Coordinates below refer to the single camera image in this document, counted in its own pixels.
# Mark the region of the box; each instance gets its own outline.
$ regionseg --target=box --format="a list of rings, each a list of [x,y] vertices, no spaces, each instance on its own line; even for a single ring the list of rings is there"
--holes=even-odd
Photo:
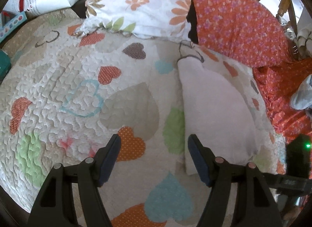
[[[11,60],[9,56],[0,49],[0,84],[11,69]]]
[[[25,12],[15,15],[7,11],[2,11],[0,14],[0,43],[26,20]]]

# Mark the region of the blue heart outline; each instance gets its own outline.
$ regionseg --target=blue heart outline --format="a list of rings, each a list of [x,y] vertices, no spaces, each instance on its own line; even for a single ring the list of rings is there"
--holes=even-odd
[[[69,103],[69,101],[71,101],[72,97],[75,95],[75,93],[77,92],[77,90],[79,89],[79,87],[80,87],[83,83],[85,83],[85,84],[91,83],[91,84],[93,84],[93,85],[96,87],[96,90],[94,91],[93,97],[97,97],[97,99],[99,100],[99,105],[98,105],[98,107],[96,107],[96,109],[95,109],[93,112],[91,112],[91,113],[89,113],[89,114],[87,114],[87,115],[76,114],[76,113],[74,113],[73,111],[71,111],[71,110],[69,110],[69,109],[67,109],[67,108],[64,107],[64,106],[66,106],[66,105]],[[95,116],[97,113],[99,113],[99,112],[101,111],[102,106],[103,106],[103,104],[104,104],[103,98],[102,98],[99,94],[97,94],[98,90],[99,90],[99,81],[93,80],[93,79],[87,79],[87,80],[82,81],[82,82],[76,87],[76,89],[73,91],[73,93],[72,93],[72,95],[69,97],[69,99],[65,98],[66,100],[64,101],[64,103],[63,103],[62,106],[60,107],[60,110],[65,111],[65,112],[68,112],[68,113],[70,113],[70,114],[72,114],[72,115],[75,115],[75,116],[77,116],[77,117],[90,118],[90,117]]]

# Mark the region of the metal screw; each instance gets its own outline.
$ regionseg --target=metal screw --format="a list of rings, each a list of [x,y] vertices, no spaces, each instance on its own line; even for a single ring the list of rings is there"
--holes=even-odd
[[[94,159],[93,159],[92,157],[88,157],[88,158],[86,158],[86,160],[85,160],[85,162],[86,162],[87,164],[91,164],[93,161],[94,161]]]
[[[249,162],[249,163],[248,163],[248,167],[251,168],[251,169],[255,169],[257,166],[256,166],[255,163]]]
[[[215,161],[218,163],[218,164],[222,164],[224,162],[224,159],[222,157],[219,157],[217,156]]]
[[[54,168],[54,169],[60,169],[61,166],[62,166],[62,165],[61,165],[60,163],[56,163],[56,164],[53,166],[53,168]]]

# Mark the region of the heart outline drawing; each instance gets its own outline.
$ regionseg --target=heart outline drawing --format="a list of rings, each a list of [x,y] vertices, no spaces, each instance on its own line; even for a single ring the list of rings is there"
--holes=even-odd
[[[36,44],[35,44],[35,47],[41,47],[43,44],[45,44],[45,43],[51,43],[51,42],[53,42],[53,41],[56,41],[57,39],[58,39],[58,37],[60,36],[60,33],[58,32],[58,31],[51,31],[51,32],[54,32],[54,33],[56,33],[57,34],[57,36],[54,38],[54,39],[52,39],[52,40],[50,40],[50,41],[44,41],[43,43],[41,43],[41,44],[38,44],[39,42],[37,42]]]
[[[71,101],[71,99],[73,98],[73,96],[75,95],[75,93],[77,92],[77,90],[82,86],[82,84],[87,84],[87,83],[91,83],[95,86],[95,91],[94,91],[94,94],[92,95],[92,97],[96,97],[98,100],[99,100],[99,104],[98,106],[96,107],[96,109],[93,111],[93,112],[90,112],[88,113],[87,115],[81,115],[81,114],[77,114],[69,109],[66,108],[66,106],[68,105],[68,103]],[[102,106],[104,104],[104,99],[97,93],[99,90],[99,82],[97,80],[94,80],[94,79],[87,79],[87,80],[84,80],[82,81],[77,87],[76,89],[72,92],[72,94],[70,95],[70,97],[67,99],[65,98],[65,101],[63,102],[62,106],[60,107],[60,110],[61,111],[65,111],[65,112],[68,112],[72,115],[75,115],[77,117],[82,117],[82,118],[90,118],[90,117],[93,117],[95,116],[97,113],[99,113],[102,109]]]

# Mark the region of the orange floral fabric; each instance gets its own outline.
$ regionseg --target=orange floral fabric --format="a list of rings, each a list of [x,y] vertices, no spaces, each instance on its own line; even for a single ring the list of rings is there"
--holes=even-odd
[[[275,17],[256,0],[193,0],[199,45],[249,67],[291,62]]]
[[[131,5],[132,11],[135,11],[141,5],[148,4],[149,0],[126,0],[126,3]]]
[[[285,136],[288,142],[300,133],[312,136],[311,122],[305,111],[289,106],[291,96],[312,74],[312,59],[279,67],[254,68],[253,74],[275,131]]]
[[[188,11],[190,10],[191,0],[179,0],[176,2],[176,4],[179,5],[180,8],[173,8],[171,10],[171,12],[176,16],[169,21],[169,24],[178,25],[183,23],[180,29],[180,31],[182,31],[185,28],[186,16],[188,15]]]

